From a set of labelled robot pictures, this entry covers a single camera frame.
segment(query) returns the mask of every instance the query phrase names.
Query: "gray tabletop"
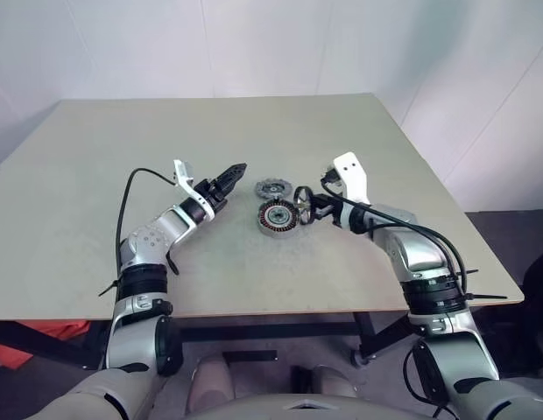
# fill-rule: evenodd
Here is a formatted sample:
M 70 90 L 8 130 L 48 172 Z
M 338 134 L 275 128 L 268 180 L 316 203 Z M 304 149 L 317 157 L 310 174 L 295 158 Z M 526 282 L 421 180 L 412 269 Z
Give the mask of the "gray tabletop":
M 117 212 L 129 172 L 172 176 L 187 160 L 194 180 L 246 162 L 215 220 L 174 253 L 173 316 L 405 309 L 388 258 L 328 221 L 291 238 L 262 235 L 253 190 L 279 177 L 320 190 L 333 158 L 354 151 L 369 198 L 414 212 L 448 237 L 469 269 L 469 291 L 523 295 L 427 163 L 372 95 L 62 101 L 0 167 L 0 319 L 107 319 L 114 291 Z M 139 174 L 123 232 L 183 200 Z M 496 304 L 504 301 L 482 301 Z

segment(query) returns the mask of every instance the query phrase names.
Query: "metal part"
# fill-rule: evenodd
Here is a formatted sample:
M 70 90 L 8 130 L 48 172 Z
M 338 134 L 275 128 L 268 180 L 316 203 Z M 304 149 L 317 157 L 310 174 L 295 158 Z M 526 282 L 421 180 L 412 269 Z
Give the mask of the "metal part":
M 454 386 L 456 383 L 460 380 L 468 380 L 468 378 L 484 378 L 490 382 L 499 379 L 497 372 L 494 370 L 495 367 L 491 363 L 491 359 L 488 359 L 487 354 L 479 345 L 480 341 L 474 335 L 455 333 L 439 337 L 438 339 L 423 339 L 417 347 L 418 352 L 430 353 L 430 359 L 433 364 L 428 372 L 422 372 L 422 369 L 420 369 L 419 374 L 422 379 L 422 386 L 423 382 L 432 380 L 434 376 L 433 370 L 436 368 L 441 375 L 442 382 L 447 385 L 446 391 L 448 392 L 450 401 L 453 402 L 454 406 L 457 406 L 461 413 L 468 410 L 468 405 L 463 405 L 466 402 L 467 398 L 465 396 L 468 393 L 460 393 Z M 493 403 L 491 399 L 486 400 L 484 408 L 490 410 Z M 482 416 L 481 418 L 491 418 L 488 416 L 488 412 L 485 414 L 486 416 Z
M 268 178 L 256 183 L 254 191 L 258 197 L 266 200 L 283 199 L 288 197 L 293 190 L 293 186 L 279 178 Z
M 215 218 L 213 207 L 207 203 L 207 201 L 197 191 L 195 191 L 195 189 L 192 188 L 194 178 L 188 174 L 187 165 L 181 160 L 175 159 L 174 173 L 176 174 L 177 184 L 182 187 L 187 195 L 196 200 L 198 205 L 203 208 L 203 211 L 205 212 L 205 219 L 207 219 L 207 221 L 212 221 Z
M 155 326 L 160 318 L 161 316 L 144 319 L 112 331 L 106 351 L 106 368 L 144 363 L 149 369 L 156 371 Z
M 316 217 L 313 190 L 308 186 L 298 186 L 293 195 L 293 202 L 299 210 L 300 224 L 312 224 Z
M 293 234 L 299 224 L 299 212 L 284 199 L 266 201 L 257 211 L 257 225 L 264 235 L 285 238 Z
M 165 255 L 196 229 L 195 222 L 180 207 L 166 209 L 157 219 L 132 232 L 123 242 L 122 268 L 138 264 L 165 264 Z
M 399 282 L 448 276 L 447 261 L 429 240 L 402 227 L 379 229 L 374 242 L 391 259 Z
M 376 354 L 363 357 L 361 355 L 361 352 L 355 349 L 351 350 L 351 353 L 349 354 L 349 361 L 351 362 L 351 366 L 357 369 L 363 369 L 365 366 L 367 366 L 371 361 L 375 360 L 376 358 L 377 358 Z
M 483 353 L 487 368 L 490 370 L 491 379 L 499 379 L 499 372 L 495 362 L 491 358 L 490 351 L 483 342 L 482 335 L 476 327 L 472 318 L 470 309 L 446 313 L 444 315 L 414 315 L 408 314 L 410 324 L 413 326 L 423 326 L 425 336 L 435 337 L 441 335 L 453 335 L 458 333 L 467 333 L 472 336 Z
M 378 210 L 379 212 L 388 214 L 389 216 L 396 217 L 397 219 L 400 219 L 401 221 L 405 221 L 407 223 L 416 224 L 418 222 L 415 217 L 415 214 L 408 212 L 407 210 L 403 210 L 401 208 L 387 206 L 386 204 L 373 204 L 370 206 L 370 208 L 372 208 L 373 210 Z M 372 214 L 372 213 L 368 213 L 366 217 L 368 219 L 371 218 L 375 224 L 391 223 L 390 220 L 385 219 L 384 217 L 381 217 L 381 216 L 377 216 L 376 214 Z

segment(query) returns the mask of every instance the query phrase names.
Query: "floor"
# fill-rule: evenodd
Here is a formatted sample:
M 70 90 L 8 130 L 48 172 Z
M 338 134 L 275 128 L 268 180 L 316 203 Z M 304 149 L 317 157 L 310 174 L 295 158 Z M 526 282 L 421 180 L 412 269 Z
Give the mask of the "floor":
M 470 219 L 490 244 L 502 264 L 519 283 L 530 264 L 543 253 L 543 211 L 471 213 Z M 373 315 L 377 329 L 389 325 L 401 315 L 383 312 Z M 261 322 L 316 322 L 320 320 L 351 320 L 348 314 L 300 315 L 277 317 L 205 319 L 214 325 L 227 323 Z M 195 325 L 196 320 L 188 321 Z M 358 394 L 375 403 L 424 413 L 433 409 L 416 402 L 405 389 L 401 367 L 413 338 L 386 349 L 365 369 L 357 370 L 349 364 L 349 350 L 356 348 L 352 337 L 324 337 L 307 339 L 269 339 L 254 341 L 224 341 L 188 343 L 184 345 L 185 362 L 159 393 L 151 420 L 181 418 L 187 397 L 190 377 L 200 357 L 225 350 L 275 349 L 279 359 L 271 362 L 235 363 L 231 366 L 237 396 L 288 392 L 290 366 L 312 368 L 317 364 L 337 368 L 356 385 Z M 412 368 L 412 381 L 417 383 Z M 76 367 L 61 365 L 49 360 L 33 358 L 17 371 L 0 368 L 0 420 L 27 417 L 60 396 L 79 380 L 90 375 Z M 543 380 L 517 378 L 520 382 L 543 396 Z M 441 414 L 440 418 L 449 418 Z

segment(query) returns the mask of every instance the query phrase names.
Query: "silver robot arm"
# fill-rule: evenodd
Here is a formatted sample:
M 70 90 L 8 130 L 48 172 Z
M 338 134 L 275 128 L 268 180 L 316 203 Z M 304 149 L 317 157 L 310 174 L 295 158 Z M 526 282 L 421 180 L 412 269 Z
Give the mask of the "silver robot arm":
M 171 332 L 173 307 L 166 294 L 167 268 L 178 274 L 170 251 L 223 209 L 225 197 L 243 176 L 246 164 L 235 164 L 219 177 L 203 179 L 196 186 L 192 186 L 186 164 L 175 160 L 174 167 L 176 186 L 189 197 L 133 231 L 120 246 L 106 368 L 31 419 L 146 419 L 166 377 L 180 368 L 180 335 Z
M 295 204 L 301 216 L 307 213 L 301 220 L 312 223 L 331 214 L 337 227 L 369 235 L 389 256 L 410 308 L 408 319 L 421 337 L 412 355 L 427 400 L 452 405 L 462 420 L 543 418 L 540 397 L 499 380 L 468 307 L 471 296 L 459 285 L 448 252 L 427 231 L 394 224 L 398 219 L 420 228 L 415 216 L 370 204 L 365 171 L 352 152 L 334 159 L 321 183 L 337 184 L 342 193 L 313 195 L 308 187 L 298 188 Z

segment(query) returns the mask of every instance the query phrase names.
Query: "metal gear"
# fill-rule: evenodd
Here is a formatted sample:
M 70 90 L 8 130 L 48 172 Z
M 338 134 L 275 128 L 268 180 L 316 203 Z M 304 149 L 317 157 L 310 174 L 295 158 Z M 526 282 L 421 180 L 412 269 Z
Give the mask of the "metal gear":
M 256 183 L 254 189 L 258 197 L 266 200 L 283 199 L 291 194 L 293 186 L 279 178 L 268 178 Z
M 264 235 L 285 238 L 299 224 L 299 211 L 284 199 L 266 201 L 257 211 L 257 226 Z

